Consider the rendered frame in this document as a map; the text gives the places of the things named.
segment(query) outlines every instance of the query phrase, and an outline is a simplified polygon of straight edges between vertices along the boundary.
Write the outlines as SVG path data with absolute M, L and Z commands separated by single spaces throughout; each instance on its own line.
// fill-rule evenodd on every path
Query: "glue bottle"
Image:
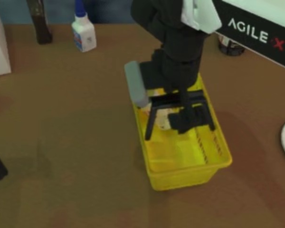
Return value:
M 74 41 L 81 52 L 87 52 L 96 47 L 94 25 L 90 22 L 82 0 L 75 0 L 75 21 L 72 23 Z

